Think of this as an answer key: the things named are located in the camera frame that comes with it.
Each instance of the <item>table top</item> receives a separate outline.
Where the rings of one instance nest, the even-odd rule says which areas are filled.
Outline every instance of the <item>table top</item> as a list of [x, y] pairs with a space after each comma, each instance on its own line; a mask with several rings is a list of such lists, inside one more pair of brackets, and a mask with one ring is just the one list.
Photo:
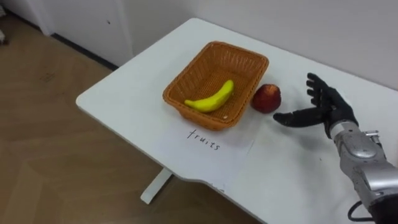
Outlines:
[[[350, 100], [363, 131], [380, 131], [387, 159], [397, 165], [398, 92], [200, 19], [190, 19], [166, 35], [81, 94], [76, 103], [153, 160], [189, 180], [189, 169], [179, 167], [176, 159], [160, 156], [154, 140], [179, 119], [178, 112], [163, 102], [162, 92], [214, 40], [268, 57], [269, 68], [260, 85], [280, 87], [280, 112], [311, 107], [306, 76], [308, 72], [319, 75]], [[277, 124], [272, 116], [257, 119], [261, 125], [247, 158], [228, 189], [220, 193], [267, 223], [350, 223], [346, 214], [358, 196], [340, 170], [336, 147], [323, 126], [292, 129]], [[364, 208], [358, 211], [361, 215], [367, 215]]]

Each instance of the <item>red apple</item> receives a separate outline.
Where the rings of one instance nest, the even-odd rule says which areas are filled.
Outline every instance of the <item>red apple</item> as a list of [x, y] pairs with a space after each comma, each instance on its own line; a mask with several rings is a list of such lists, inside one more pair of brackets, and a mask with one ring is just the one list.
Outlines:
[[254, 94], [251, 106], [261, 113], [271, 113], [278, 109], [281, 101], [279, 87], [274, 84], [264, 84]]

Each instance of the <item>white paper sheet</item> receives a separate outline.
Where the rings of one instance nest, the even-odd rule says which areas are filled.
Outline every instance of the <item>white paper sheet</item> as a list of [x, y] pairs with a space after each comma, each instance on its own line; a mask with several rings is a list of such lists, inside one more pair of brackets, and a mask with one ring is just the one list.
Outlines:
[[224, 131], [209, 131], [176, 119], [159, 140], [159, 147], [164, 156], [175, 158], [177, 167], [184, 167], [185, 178], [207, 182], [224, 192], [238, 174], [263, 117], [248, 108], [235, 127]]

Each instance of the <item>yellow banana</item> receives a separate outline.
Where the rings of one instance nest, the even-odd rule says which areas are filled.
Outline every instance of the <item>yellow banana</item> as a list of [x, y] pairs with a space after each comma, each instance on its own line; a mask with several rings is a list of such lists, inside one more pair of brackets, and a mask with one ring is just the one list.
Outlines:
[[234, 82], [228, 80], [216, 94], [202, 100], [185, 100], [185, 105], [202, 113], [212, 112], [225, 104], [234, 90]]

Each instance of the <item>basket rim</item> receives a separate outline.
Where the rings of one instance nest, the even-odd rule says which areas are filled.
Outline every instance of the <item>basket rim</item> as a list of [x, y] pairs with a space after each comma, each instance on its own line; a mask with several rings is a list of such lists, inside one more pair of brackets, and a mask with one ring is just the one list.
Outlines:
[[[213, 116], [210, 116], [208, 114], [205, 113], [201, 113], [183, 103], [178, 102], [177, 100], [174, 100], [170, 97], [170, 92], [171, 89], [174, 87], [175, 83], [178, 83], [180, 81], [180, 79], [183, 77], [183, 75], [186, 73], [187, 70], [189, 70], [195, 63], [196, 61], [198, 61], [201, 56], [206, 52], [206, 50], [208, 50], [210, 47], [214, 46], [214, 45], [224, 45], [226, 47], [230, 47], [230, 48], [235, 48], [237, 50], [240, 51], [244, 51], [247, 53], [250, 53], [252, 55], [255, 55], [259, 58], [261, 58], [261, 60], [263, 61], [264, 65], [263, 65], [263, 69], [261, 70], [261, 72], [259, 72], [259, 74], [256, 75], [256, 77], [254, 79], [256, 79], [254, 81], [254, 84], [251, 88], [251, 90], [249, 92], [246, 93], [246, 99], [244, 101], [244, 103], [242, 104], [242, 106], [234, 113], [234, 116], [227, 118], [227, 119], [220, 119], [220, 118], [215, 118]], [[213, 122], [217, 122], [218, 124], [222, 124], [224, 128], [228, 128], [231, 126], [234, 126], [240, 119], [240, 117], [242, 117], [243, 113], [242, 111], [245, 110], [247, 108], [247, 106], [249, 105], [249, 102], [251, 100], [251, 97], [253, 96], [254, 90], [256, 89], [256, 87], [258, 86], [261, 78], [264, 76], [265, 71], [267, 70], [269, 65], [269, 59], [262, 55], [259, 54], [257, 52], [253, 52], [252, 50], [248, 50], [248, 49], [244, 49], [242, 47], [238, 47], [232, 44], [228, 44], [226, 42], [222, 42], [222, 41], [211, 41], [209, 43], [207, 43], [204, 48], [202, 48], [202, 50], [195, 56], [195, 58], [172, 80], [171, 83], [169, 83], [169, 85], [167, 86], [167, 88], [164, 90], [163, 92], [163, 99], [166, 103], [168, 103], [169, 105], [173, 106], [175, 109], [177, 109], [178, 111], [180, 110], [184, 110], [184, 112], [186, 113], [190, 113], [190, 114], [194, 114], [195, 116], [200, 116], [202, 118], [206, 118], [206, 119], [210, 119]]]

